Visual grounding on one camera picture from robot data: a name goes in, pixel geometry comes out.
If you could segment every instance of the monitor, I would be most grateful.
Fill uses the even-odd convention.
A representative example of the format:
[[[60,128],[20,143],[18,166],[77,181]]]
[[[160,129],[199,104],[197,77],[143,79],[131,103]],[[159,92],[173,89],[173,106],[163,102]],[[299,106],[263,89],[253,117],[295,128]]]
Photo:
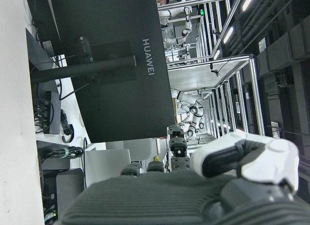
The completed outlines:
[[[175,121],[156,0],[51,1],[66,56],[78,54],[82,36],[94,62],[136,57],[136,67],[99,73],[95,94],[91,85],[76,92],[91,142],[166,136]],[[87,83],[71,79],[75,89]]]

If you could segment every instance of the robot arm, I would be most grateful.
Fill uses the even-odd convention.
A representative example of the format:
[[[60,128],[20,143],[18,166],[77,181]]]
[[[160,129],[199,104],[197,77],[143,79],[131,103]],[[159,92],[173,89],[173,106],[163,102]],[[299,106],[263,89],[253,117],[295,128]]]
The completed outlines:
[[[201,120],[203,116],[203,107],[202,105],[196,101],[196,99],[187,93],[181,92],[176,89],[171,89],[171,95],[172,98],[176,98],[180,100],[181,102],[186,102],[190,104],[190,112],[193,114],[193,121],[192,124],[190,125],[187,135],[189,137],[195,138],[196,135],[196,125],[197,123]]]
[[[298,162],[298,149],[291,141],[237,130],[193,153],[191,168],[205,177],[237,169],[251,182],[287,184],[294,193],[298,189]]]
[[[184,10],[184,7],[179,7],[179,8],[173,8],[173,9],[169,9],[169,10],[159,11],[160,24],[161,25],[167,25],[169,18],[172,18],[172,17],[178,15],[183,10]]]

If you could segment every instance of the cable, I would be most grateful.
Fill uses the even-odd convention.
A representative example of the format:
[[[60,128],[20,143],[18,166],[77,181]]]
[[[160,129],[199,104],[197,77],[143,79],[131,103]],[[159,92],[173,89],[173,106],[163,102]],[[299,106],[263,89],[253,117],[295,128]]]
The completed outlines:
[[[72,91],[71,93],[67,94],[66,96],[64,96],[64,97],[62,98],[62,80],[59,79],[59,86],[60,86],[59,100],[62,101],[63,99],[69,97],[71,94],[74,94],[74,93],[76,93],[77,91],[79,91],[79,90],[83,89],[84,87],[88,86],[89,84],[90,84],[89,82],[86,83],[85,85],[79,87],[78,89]]]
[[[310,147],[310,145],[297,146],[298,148]]]
[[[219,73],[219,71],[221,71],[221,69],[231,60],[231,58],[218,70],[217,73]]]
[[[45,107],[42,107],[42,105],[37,105],[36,104],[37,101],[46,102],[46,103],[50,104],[50,106],[51,106],[51,108],[53,110],[52,118],[50,119],[50,121],[49,121],[49,123],[48,123],[46,128],[43,128],[44,123],[47,122],[46,117],[44,117],[44,115],[43,115],[43,112],[46,112],[46,110],[45,110]],[[54,110],[53,103],[51,101],[49,101],[49,100],[42,99],[42,98],[34,98],[33,102],[35,103],[34,109],[33,109],[33,116],[34,116],[35,126],[39,126],[39,127],[42,128],[41,131],[35,132],[36,134],[38,134],[38,133],[42,133],[42,132],[46,131],[48,128],[50,128],[50,126],[51,126],[51,124],[52,124],[52,122],[54,120],[55,110]]]
[[[42,192],[42,198],[43,199],[50,199],[50,197],[44,196],[44,174],[42,169],[42,164],[44,161],[48,159],[54,159],[54,158],[68,158],[68,159],[75,159],[79,158],[83,155],[84,149],[81,147],[68,147],[65,149],[60,150],[48,150],[45,151],[42,155],[41,159],[39,158],[39,168],[40,168],[40,179],[41,179],[41,192]]]
[[[84,153],[84,149],[81,147],[71,146],[65,149],[59,150],[49,150],[44,153],[44,156],[41,160],[43,163],[47,159],[54,159],[54,158],[68,158],[68,159],[75,159],[81,157]]]
[[[86,137],[83,140],[83,149],[84,149],[84,154],[83,154],[83,161],[82,161],[82,167],[83,167],[83,173],[84,173],[84,186],[85,189],[87,189],[87,184],[86,184],[86,165],[85,165],[85,150],[88,148],[88,143]]]

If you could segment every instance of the aluminum frame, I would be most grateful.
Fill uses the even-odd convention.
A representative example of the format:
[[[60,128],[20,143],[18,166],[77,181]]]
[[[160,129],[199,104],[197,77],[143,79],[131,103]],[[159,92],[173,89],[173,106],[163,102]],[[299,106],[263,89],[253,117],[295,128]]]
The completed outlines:
[[[223,116],[225,117],[224,112],[222,111],[222,108],[226,108],[226,103],[221,102],[220,103],[220,99],[219,99],[219,92],[218,90],[221,90],[222,87],[222,82],[224,82],[224,84],[226,84],[226,91],[228,93],[228,104],[230,106],[229,112],[230,112],[230,117],[231,117],[231,123],[232,123],[232,129],[233,131],[236,130],[236,121],[235,121],[235,114],[234,114],[234,105],[233,105],[233,100],[232,100],[232,95],[231,95],[231,85],[230,85],[230,78],[233,77],[234,75],[236,76],[236,82],[237,82],[237,88],[238,88],[238,96],[239,96],[239,104],[240,104],[240,111],[241,111],[241,117],[242,117],[242,124],[243,124],[243,128],[244,131],[246,133],[248,133],[248,120],[247,120],[247,114],[246,114],[246,109],[245,109],[245,102],[244,102],[244,92],[242,90],[242,83],[241,83],[241,76],[240,76],[240,70],[245,67],[246,65],[249,64],[249,68],[250,68],[250,73],[251,73],[251,83],[252,83],[252,88],[253,88],[253,96],[254,96],[254,104],[255,104],[255,111],[256,111],[256,117],[257,117],[257,123],[258,123],[258,133],[260,135],[264,135],[264,122],[263,122],[263,117],[262,117],[262,109],[261,109],[261,103],[260,103],[260,98],[259,98],[259,91],[258,91],[258,84],[257,84],[257,74],[256,74],[256,66],[255,66],[255,60],[253,58],[253,56],[237,56],[237,57],[231,57],[231,58],[225,58],[225,59],[218,59],[218,60],[214,60],[214,61],[209,61],[207,63],[202,63],[202,64],[194,64],[195,66],[209,66],[211,63],[226,63],[227,61],[231,61],[231,60],[238,60],[239,63],[231,70],[229,71],[222,79],[221,82],[219,82],[218,84],[216,84],[213,87],[210,88],[204,88],[204,89],[196,89],[196,90],[189,90],[187,91],[187,93],[190,94],[197,94],[200,90],[200,93],[202,92],[210,92],[211,90],[215,90],[215,92],[213,91],[210,95],[208,95],[208,99],[209,99],[209,105],[210,105],[210,111],[209,111],[209,118],[210,121],[212,120],[213,123],[210,123],[210,128],[212,129],[213,127],[213,131],[214,134],[213,136],[215,138],[219,138],[219,128],[218,128],[218,120],[217,120],[217,115],[219,115],[220,120],[222,121],[221,117],[223,118]],[[176,69],[170,69],[169,71],[178,71],[179,69],[185,69],[185,68],[190,68],[193,65],[190,65],[188,67],[183,67],[183,68],[176,68]],[[224,95],[224,90],[222,88],[223,92],[221,93],[221,98],[225,99]],[[218,108],[216,108],[216,104],[215,104],[215,97],[217,97],[217,101],[220,103],[218,104]],[[227,130],[228,130],[228,115],[227,115],[227,119],[224,118],[227,123]]]

